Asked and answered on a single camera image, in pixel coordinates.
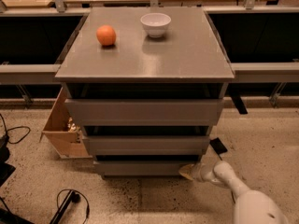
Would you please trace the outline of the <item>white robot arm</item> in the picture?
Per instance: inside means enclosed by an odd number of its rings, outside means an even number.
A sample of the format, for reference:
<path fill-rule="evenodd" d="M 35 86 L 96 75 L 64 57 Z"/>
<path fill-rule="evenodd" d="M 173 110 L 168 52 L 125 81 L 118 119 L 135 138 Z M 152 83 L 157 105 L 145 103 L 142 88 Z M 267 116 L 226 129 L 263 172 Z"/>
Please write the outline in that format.
<path fill-rule="evenodd" d="M 264 193 L 250 189 L 226 161 L 213 166 L 199 162 L 179 169 L 185 178 L 228 188 L 235 198 L 233 224 L 289 224 L 278 205 Z"/>

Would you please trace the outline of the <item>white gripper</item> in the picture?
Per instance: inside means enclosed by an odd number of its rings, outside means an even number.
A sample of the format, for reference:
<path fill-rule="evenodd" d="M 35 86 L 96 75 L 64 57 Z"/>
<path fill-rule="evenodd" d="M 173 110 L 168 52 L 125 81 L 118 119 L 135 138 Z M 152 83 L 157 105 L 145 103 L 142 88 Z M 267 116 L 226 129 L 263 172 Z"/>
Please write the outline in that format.
<path fill-rule="evenodd" d="M 213 167 L 203 163 L 184 165 L 179 168 L 178 172 L 191 181 L 212 182 L 215 179 Z"/>

